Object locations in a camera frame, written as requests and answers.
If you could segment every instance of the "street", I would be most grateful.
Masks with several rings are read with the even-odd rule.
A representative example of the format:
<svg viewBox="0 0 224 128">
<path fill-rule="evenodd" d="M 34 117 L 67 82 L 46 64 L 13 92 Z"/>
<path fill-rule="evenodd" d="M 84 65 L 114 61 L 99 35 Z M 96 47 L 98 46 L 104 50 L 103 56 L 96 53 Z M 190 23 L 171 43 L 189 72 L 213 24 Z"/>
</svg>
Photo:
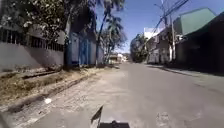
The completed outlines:
<svg viewBox="0 0 224 128">
<path fill-rule="evenodd" d="M 41 120 L 51 120 L 56 118 L 53 112 L 63 112 L 76 114 L 66 116 L 76 125 L 81 119 L 89 120 L 82 122 L 89 124 L 103 106 L 101 122 L 116 120 L 130 128 L 223 128 L 223 85 L 219 76 L 126 63 L 49 97 L 49 104 L 31 104 L 9 118 L 18 128 L 30 124 L 50 128 L 54 123 Z"/>
</svg>

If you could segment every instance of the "white wall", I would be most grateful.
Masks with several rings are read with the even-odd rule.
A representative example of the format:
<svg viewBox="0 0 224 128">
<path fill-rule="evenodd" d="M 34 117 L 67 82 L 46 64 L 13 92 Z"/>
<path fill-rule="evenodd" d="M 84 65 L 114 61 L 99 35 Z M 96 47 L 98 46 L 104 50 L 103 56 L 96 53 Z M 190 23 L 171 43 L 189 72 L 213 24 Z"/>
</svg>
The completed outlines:
<svg viewBox="0 0 224 128">
<path fill-rule="evenodd" d="M 16 67 L 63 65 L 63 52 L 0 42 L 0 72 Z"/>
<path fill-rule="evenodd" d="M 41 29 L 38 29 L 37 25 L 33 25 L 33 27 L 29 29 L 28 34 L 31 35 L 31 36 L 43 38 Z"/>
<path fill-rule="evenodd" d="M 65 37 L 66 37 L 65 33 L 61 31 L 58 34 L 59 34 L 59 37 L 58 37 L 58 42 L 57 43 L 65 44 Z"/>
</svg>

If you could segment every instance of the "vegetation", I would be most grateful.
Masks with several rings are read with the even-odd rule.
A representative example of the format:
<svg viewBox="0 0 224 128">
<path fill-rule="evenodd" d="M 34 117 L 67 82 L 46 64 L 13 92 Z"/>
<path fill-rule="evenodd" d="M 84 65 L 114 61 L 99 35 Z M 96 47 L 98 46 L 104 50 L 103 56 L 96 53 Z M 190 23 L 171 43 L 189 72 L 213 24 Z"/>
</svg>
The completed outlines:
<svg viewBox="0 0 224 128">
<path fill-rule="evenodd" d="M 2 21 L 2 16 L 4 14 L 5 5 L 6 5 L 6 0 L 0 0 L 0 21 Z"/>
<path fill-rule="evenodd" d="M 103 30 L 101 40 L 104 46 L 106 56 L 105 63 L 108 63 L 110 54 L 115 48 L 122 48 L 126 41 L 126 35 L 120 24 L 121 18 L 110 16 L 107 20 L 107 28 Z"/>
<path fill-rule="evenodd" d="M 98 49 L 101 41 L 101 34 L 103 31 L 103 26 L 106 22 L 107 17 L 112 17 L 112 11 L 116 9 L 117 11 L 123 10 L 124 7 L 124 2 L 125 0 L 97 0 L 99 5 L 102 5 L 104 7 L 104 18 L 100 26 L 100 30 L 98 33 L 98 39 L 97 39 L 97 45 L 96 48 Z"/>
<path fill-rule="evenodd" d="M 132 41 L 130 45 L 130 53 L 133 62 L 140 63 L 143 62 L 147 57 L 146 48 L 147 38 L 144 35 L 138 34 Z"/>
<path fill-rule="evenodd" d="M 32 27 L 41 29 L 52 40 L 57 39 L 60 31 L 65 32 L 68 21 L 81 15 L 87 14 L 83 26 L 88 25 L 94 13 L 89 9 L 92 6 L 94 3 L 89 0 L 9 0 L 3 18 L 25 33 Z"/>
<path fill-rule="evenodd" d="M 78 80 L 80 78 L 89 76 L 100 69 L 81 69 L 81 70 L 61 70 L 58 73 L 50 74 L 47 76 L 39 76 L 34 78 L 24 79 L 20 73 L 8 73 L 0 76 L 0 105 L 12 103 L 13 101 L 26 97 L 31 94 L 37 94 L 42 91 L 47 91 L 49 89 L 54 89 L 57 87 L 65 87 L 69 84 L 69 80 Z M 59 86 L 49 85 L 58 83 L 65 80 L 63 84 L 58 84 Z"/>
</svg>

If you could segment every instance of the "curb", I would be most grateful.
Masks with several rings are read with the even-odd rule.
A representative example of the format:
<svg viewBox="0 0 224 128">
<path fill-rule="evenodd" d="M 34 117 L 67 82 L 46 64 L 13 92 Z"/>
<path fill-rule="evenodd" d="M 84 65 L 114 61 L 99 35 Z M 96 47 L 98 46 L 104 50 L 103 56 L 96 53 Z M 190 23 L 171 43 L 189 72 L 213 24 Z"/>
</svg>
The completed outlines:
<svg viewBox="0 0 224 128">
<path fill-rule="evenodd" d="M 30 79 L 30 78 L 33 78 L 33 77 L 54 74 L 54 73 L 57 73 L 57 72 L 59 72 L 59 71 L 49 71 L 49 72 L 36 73 L 36 74 L 32 74 L 32 75 L 24 75 L 24 76 L 22 76 L 22 78 L 23 79 Z"/>
<path fill-rule="evenodd" d="M 33 103 L 35 101 L 44 100 L 45 97 L 54 96 L 54 95 L 58 94 L 59 92 L 62 92 L 64 90 L 72 87 L 73 85 L 76 85 L 76 84 L 78 84 L 78 83 L 80 83 L 80 82 L 82 82 L 84 80 L 87 80 L 88 78 L 91 78 L 92 76 L 96 75 L 99 72 L 100 71 L 98 71 L 96 73 L 93 73 L 93 74 L 90 74 L 90 75 L 87 75 L 87 76 L 84 76 L 82 78 L 79 78 L 79 79 L 77 79 L 75 81 L 72 81 L 72 82 L 68 83 L 65 86 L 59 86 L 59 87 L 56 87 L 56 88 L 52 88 L 52 89 L 48 90 L 47 92 L 42 92 L 42 93 L 39 93 L 39 94 L 36 94 L 36 95 L 28 96 L 25 99 L 16 102 L 15 104 L 6 106 L 1 111 L 3 113 L 16 113 L 16 112 L 20 112 L 20 111 L 23 110 L 23 107 L 24 106 L 29 105 L 29 104 L 31 104 L 31 103 Z"/>
</svg>

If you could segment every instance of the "sky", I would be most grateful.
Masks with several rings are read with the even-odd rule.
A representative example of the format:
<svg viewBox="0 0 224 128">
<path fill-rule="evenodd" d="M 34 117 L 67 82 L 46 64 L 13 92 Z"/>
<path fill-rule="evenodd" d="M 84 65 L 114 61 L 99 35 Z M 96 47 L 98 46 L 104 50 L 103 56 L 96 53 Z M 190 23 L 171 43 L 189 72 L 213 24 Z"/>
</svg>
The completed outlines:
<svg viewBox="0 0 224 128">
<path fill-rule="evenodd" d="M 176 1 L 178 0 L 164 0 L 164 5 L 167 8 Z M 121 17 L 121 24 L 128 38 L 124 48 L 117 49 L 117 52 L 129 52 L 130 42 L 138 33 L 143 33 L 146 27 L 155 27 L 162 15 L 162 11 L 154 4 L 161 5 L 161 0 L 126 0 L 122 12 L 113 12 L 114 15 Z M 224 0 L 189 0 L 172 14 L 172 18 L 176 19 L 182 13 L 204 7 L 210 8 L 218 15 L 224 11 Z M 97 28 L 99 28 L 103 19 L 103 9 L 98 8 L 96 11 Z"/>
</svg>

